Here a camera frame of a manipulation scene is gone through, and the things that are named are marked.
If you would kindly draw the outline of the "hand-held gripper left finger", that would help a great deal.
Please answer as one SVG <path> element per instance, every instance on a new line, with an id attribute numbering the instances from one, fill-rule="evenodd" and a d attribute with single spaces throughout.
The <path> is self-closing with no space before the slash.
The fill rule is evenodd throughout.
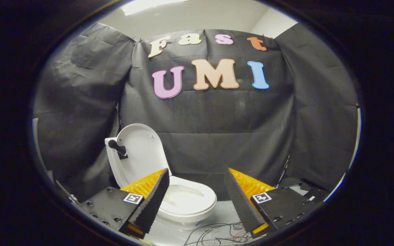
<path id="1" fill-rule="evenodd" d="M 169 171 L 163 168 L 123 188 L 106 187 L 81 203 L 81 208 L 113 230 L 142 240 L 150 232 L 169 184 Z"/>

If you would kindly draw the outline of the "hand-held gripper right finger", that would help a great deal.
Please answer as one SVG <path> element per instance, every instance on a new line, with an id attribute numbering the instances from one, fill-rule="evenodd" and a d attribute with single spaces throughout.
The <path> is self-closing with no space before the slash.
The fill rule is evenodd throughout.
<path id="1" fill-rule="evenodd" d="M 225 188 L 244 230 L 257 238 L 294 224 L 310 213 L 317 196 L 306 197 L 289 187 L 274 188 L 228 168 Z"/>

